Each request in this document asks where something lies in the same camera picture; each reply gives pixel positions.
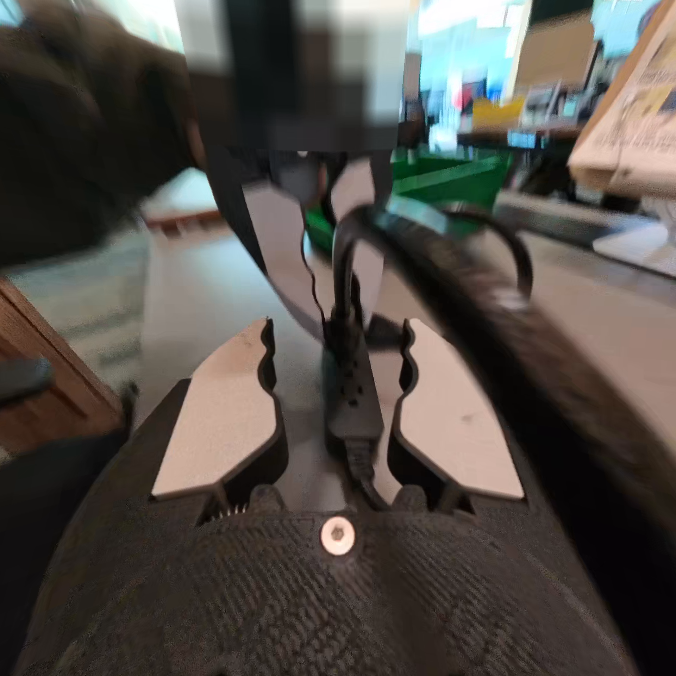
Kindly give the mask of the wooden cabinet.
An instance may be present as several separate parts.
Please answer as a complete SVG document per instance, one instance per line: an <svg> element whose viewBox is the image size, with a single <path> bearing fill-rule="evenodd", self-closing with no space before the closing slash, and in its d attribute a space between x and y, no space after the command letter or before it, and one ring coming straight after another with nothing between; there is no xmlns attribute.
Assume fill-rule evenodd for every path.
<svg viewBox="0 0 676 676"><path fill-rule="evenodd" d="M29 452L71 437L105 435L124 427L122 401L103 383L19 289L1 278L1 366L43 359L49 386L1 412L1 449Z"/></svg>

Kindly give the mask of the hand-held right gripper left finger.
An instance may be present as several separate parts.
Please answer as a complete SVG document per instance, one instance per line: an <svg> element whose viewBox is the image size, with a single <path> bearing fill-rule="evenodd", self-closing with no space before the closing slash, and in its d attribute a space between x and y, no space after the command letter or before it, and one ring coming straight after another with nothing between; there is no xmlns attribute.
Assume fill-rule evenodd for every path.
<svg viewBox="0 0 676 676"><path fill-rule="evenodd" d="M288 465L275 395L275 335L270 318L252 322L193 373L151 495L208 495L224 509L249 504Z"/></svg>

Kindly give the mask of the black power strip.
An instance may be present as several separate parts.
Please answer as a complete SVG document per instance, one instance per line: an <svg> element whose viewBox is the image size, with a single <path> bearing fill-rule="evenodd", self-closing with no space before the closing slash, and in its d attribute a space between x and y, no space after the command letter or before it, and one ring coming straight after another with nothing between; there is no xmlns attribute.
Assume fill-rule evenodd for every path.
<svg viewBox="0 0 676 676"><path fill-rule="evenodd" d="M320 374L327 450L344 461L371 464L384 422L365 336L345 361L324 348Z"/></svg>

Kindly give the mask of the black socket connector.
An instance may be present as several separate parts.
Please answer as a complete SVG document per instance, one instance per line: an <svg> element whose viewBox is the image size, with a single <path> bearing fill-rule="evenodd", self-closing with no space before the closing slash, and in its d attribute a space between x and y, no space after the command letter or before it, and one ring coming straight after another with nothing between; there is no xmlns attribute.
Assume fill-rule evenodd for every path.
<svg viewBox="0 0 676 676"><path fill-rule="evenodd" d="M400 353L403 345L403 324L374 313L370 317L365 338L370 351Z"/></svg>

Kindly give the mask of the green crate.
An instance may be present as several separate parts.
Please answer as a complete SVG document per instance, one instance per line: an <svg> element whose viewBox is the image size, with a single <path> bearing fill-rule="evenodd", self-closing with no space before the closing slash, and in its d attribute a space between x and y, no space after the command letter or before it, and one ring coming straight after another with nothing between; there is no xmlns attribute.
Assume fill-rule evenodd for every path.
<svg viewBox="0 0 676 676"><path fill-rule="evenodd" d="M392 190L383 200L384 211L463 239L481 225L460 219L445 226L435 212L460 204L492 213L511 164L509 153L493 150L469 149L460 156L444 156L397 148L391 156Z"/></svg>

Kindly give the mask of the black power plug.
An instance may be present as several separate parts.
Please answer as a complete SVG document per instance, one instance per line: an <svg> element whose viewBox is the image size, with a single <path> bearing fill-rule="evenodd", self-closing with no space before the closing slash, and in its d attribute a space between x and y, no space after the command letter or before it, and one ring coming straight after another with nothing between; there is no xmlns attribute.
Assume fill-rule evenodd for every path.
<svg viewBox="0 0 676 676"><path fill-rule="evenodd" d="M338 305L334 305L324 325L325 348L336 360L345 361L358 350L364 338L363 316L360 303L351 303L348 313L343 316Z"/></svg>

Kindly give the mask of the person's left forearm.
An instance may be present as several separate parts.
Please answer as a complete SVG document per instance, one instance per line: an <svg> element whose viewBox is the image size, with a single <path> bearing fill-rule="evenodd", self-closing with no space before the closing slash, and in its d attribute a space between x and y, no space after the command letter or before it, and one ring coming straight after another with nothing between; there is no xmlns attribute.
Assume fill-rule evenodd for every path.
<svg viewBox="0 0 676 676"><path fill-rule="evenodd" d="M1 269L91 248L201 168L185 56L85 1L1 25Z"/></svg>

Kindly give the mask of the cluttered shelf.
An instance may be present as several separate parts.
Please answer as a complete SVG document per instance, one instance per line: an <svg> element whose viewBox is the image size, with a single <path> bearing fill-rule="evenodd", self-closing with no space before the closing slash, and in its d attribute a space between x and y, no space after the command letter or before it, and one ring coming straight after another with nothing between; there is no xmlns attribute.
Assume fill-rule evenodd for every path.
<svg viewBox="0 0 676 676"><path fill-rule="evenodd" d="M580 100L592 72L583 88L557 82L532 87L521 96L514 96L513 89L529 26L589 8L593 12L594 4L413 1L408 52L414 65L409 80L420 91L417 97L429 150L450 153L462 141L479 145L512 142L532 148L534 140L517 140L517 135L577 135Z"/></svg>

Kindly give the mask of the printed cardboard box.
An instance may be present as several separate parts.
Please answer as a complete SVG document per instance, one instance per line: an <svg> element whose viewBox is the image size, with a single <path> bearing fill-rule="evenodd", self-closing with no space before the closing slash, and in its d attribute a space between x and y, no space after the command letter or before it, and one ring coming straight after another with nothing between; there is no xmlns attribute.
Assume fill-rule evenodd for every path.
<svg viewBox="0 0 676 676"><path fill-rule="evenodd" d="M675 2L663 1L569 158L588 188L675 200Z"/></svg>

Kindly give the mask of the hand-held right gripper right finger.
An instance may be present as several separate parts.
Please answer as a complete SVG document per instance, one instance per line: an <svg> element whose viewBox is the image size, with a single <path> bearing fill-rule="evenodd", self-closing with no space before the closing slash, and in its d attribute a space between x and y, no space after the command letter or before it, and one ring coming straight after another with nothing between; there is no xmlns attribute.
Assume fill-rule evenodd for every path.
<svg viewBox="0 0 676 676"><path fill-rule="evenodd" d="M522 502L525 490L492 402L461 353L416 318L403 324L401 396L387 465L433 511L474 495Z"/></svg>

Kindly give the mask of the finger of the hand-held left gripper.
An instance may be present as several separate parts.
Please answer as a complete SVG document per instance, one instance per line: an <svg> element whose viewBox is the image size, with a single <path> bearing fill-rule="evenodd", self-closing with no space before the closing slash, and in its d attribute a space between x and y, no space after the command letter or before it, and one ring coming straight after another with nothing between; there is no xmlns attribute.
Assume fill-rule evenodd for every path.
<svg viewBox="0 0 676 676"><path fill-rule="evenodd" d="M298 200L271 182L244 187L243 197L270 286L298 325L323 341L324 315L304 257L305 222Z"/></svg>
<svg viewBox="0 0 676 676"><path fill-rule="evenodd" d="M376 192L370 160L351 160L337 179L331 191L331 206L337 224L354 208L371 206ZM372 318L376 308L383 276L384 257L366 241L356 245L353 273L359 282L359 301L363 318Z"/></svg>

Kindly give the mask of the white stand base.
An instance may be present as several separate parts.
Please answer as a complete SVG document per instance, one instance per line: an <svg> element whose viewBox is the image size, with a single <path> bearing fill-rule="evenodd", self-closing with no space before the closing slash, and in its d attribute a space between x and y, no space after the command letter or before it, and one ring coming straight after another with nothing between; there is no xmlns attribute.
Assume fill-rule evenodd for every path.
<svg viewBox="0 0 676 676"><path fill-rule="evenodd" d="M597 255L675 279L675 202L652 199L657 221L631 231L608 234L592 243Z"/></svg>

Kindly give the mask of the brown cardboard box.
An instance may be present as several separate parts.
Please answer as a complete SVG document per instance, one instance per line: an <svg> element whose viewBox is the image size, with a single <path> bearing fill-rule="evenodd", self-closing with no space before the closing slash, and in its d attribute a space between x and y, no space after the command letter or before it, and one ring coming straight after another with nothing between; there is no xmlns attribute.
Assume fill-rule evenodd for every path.
<svg viewBox="0 0 676 676"><path fill-rule="evenodd" d="M530 25L519 54L513 95L557 82L583 88L600 50L591 8Z"/></svg>

